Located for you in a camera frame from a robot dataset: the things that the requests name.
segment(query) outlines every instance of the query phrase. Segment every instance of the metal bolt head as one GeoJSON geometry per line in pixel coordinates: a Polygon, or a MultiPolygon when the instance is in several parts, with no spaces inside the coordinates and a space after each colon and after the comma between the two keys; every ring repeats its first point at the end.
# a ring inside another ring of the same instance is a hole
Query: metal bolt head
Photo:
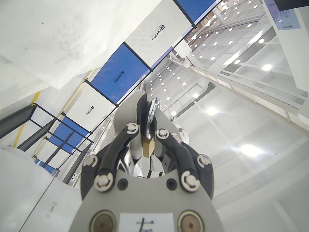
{"type": "Polygon", "coordinates": [[[197,163],[200,167],[204,168],[205,166],[211,164],[211,159],[208,156],[201,154],[197,157],[197,163]]]}
{"type": "Polygon", "coordinates": [[[115,216],[107,211],[100,211],[91,221],[91,232],[114,232],[116,230],[115,216]]]}
{"type": "Polygon", "coordinates": [[[127,133],[130,135],[135,134],[136,131],[138,130],[138,125],[135,123],[129,123],[127,126],[128,126],[127,133]]]}
{"type": "Polygon", "coordinates": [[[107,191],[113,184],[113,174],[108,173],[107,175],[97,175],[94,181],[94,187],[97,191],[107,191]]]}
{"type": "Polygon", "coordinates": [[[85,166],[95,167],[97,163],[98,163],[98,157],[96,155],[90,155],[85,158],[83,162],[83,167],[85,166]]]}
{"type": "Polygon", "coordinates": [[[166,130],[166,129],[161,129],[160,131],[159,131],[159,135],[160,136],[166,136],[168,134],[168,131],[166,130]]]}
{"type": "Polygon", "coordinates": [[[180,228],[182,232],[200,232],[200,221],[192,214],[187,214],[182,218],[180,222],[180,228]]]}

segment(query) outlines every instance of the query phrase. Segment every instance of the black metal frame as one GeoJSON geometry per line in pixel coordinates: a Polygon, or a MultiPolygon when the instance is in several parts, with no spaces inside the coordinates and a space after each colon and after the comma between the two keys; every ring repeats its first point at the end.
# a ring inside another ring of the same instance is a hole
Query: black metal frame
{"type": "Polygon", "coordinates": [[[65,178],[63,179],[63,182],[65,184],[68,184],[72,178],[72,176],[74,175],[76,169],[78,168],[78,166],[80,165],[80,163],[83,161],[83,158],[85,157],[85,155],[87,154],[88,150],[90,149],[92,143],[89,143],[88,146],[82,151],[82,153],[77,157],[77,159],[75,160],[73,166],[70,168],[70,170],[68,171],[68,173],[66,174],[65,178]]]}
{"type": "Polygon", "coordinates": [[[4,117],[3,119],[0,120],[0,128],[5,128],[3,130],[3,133],[0,135],[0,139],[4,136],[6,136],[7,134],[11,133],[13,130],[15,130],[16,128],[20,127],[21,125],[23,125],[24,123],[26,123],[27,121],[29,121],[34,113],[36,109],[35,105],[28,105],[6,117],[4,117]],[[30,112],[30,115],[28,116],[28,118],[26,119],[22,119],[21,122],[18,123],[14,123],[14,119],[23,116],[25,113],[27,113],[30,109],[32,109],[32,111],[30,112]]]}
{"type": "Polygon", "coordinates": [[[50,128],[53,126],[56,119],[51,120],[48,122],[45,126],[40,126],[40,129],[35,132],[32,136],[30,136],[27,140],[25,140],[23,143],[21,143],[17,149],[20,149],[22,151],[27,151],[32,145],[34,145],[39,139],[41,139],[46,133],[49,132],[50,128]]]}

